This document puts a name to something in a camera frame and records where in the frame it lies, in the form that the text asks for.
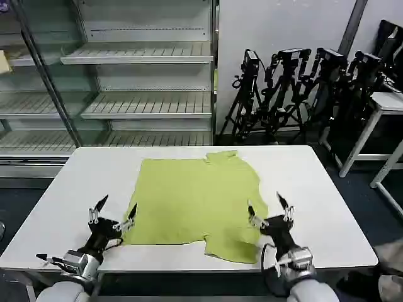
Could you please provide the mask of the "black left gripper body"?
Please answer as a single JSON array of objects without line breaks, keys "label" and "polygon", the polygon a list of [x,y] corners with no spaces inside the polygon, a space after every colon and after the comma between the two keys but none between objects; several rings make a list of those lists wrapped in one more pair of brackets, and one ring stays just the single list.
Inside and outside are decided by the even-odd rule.
[{"label": "black left gripper body", "polygon": [[98,222],[88,223],[91,230],[91,236],[82,247],[85,254],[96,253],[102,254],[108,250],[108,244],[111,240],[117,243],[113,247],[117,247],[123,243],[122,231],[118,229],[119,222],[107,218],[98,218]]}]

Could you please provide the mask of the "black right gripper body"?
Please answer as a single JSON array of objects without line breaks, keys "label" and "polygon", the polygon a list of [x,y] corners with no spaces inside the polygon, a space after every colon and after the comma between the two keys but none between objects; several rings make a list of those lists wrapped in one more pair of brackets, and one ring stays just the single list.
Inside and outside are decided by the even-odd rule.
[{"label": "black right gripper body", "polygon": [[298,247],[290,233],[292,226],[292,220],[288,218],[285,220],[284,215],[278,215],[265,219],[260,227],[261,234],[272,238],[276,247],[277,257],[283,257],[289,251]]}]

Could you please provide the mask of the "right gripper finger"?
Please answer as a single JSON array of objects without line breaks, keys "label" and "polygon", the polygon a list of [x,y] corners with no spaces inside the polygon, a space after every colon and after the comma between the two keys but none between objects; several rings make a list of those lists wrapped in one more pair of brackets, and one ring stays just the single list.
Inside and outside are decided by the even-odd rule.
[{"label": "right gripper finger", "polygon": [[249,222],[255,228],[266,228],[268,226],[268,222],[256,215],[254,208],[252,206],[252,203],[249,199],[247,201],[247,206],[248,206],[248,213],[249,213]]},{"label": "right gripper finger", "polygon": [[290,206],[288,204],[288,202],[286,201],[286,199],[279,192],[277,192],[276,195],[281,204],[281,207],[284,210],[283,219],[284,220],[293,220],[294,207]]}]

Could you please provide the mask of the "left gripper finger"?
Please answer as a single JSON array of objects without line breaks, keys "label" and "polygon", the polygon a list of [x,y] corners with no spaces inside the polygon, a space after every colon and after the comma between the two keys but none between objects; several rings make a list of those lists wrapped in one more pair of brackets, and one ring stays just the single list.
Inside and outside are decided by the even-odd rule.
[{"label": "left gripper finger", "polygon": [[137,204],[134,205],[130,213],[128,214],[127,219],[124,222],[114,224],[112,229],[117,232],[126,232],[135,224],[135,215],[137,212]]},{"label": "left gripper finger", "polygon": [[89,209],[89,223],[99,223],[99,213],[103,209],[106,201],[108,199],[108,195],[106,195],[104,198],[99,200],[94,208]]}]

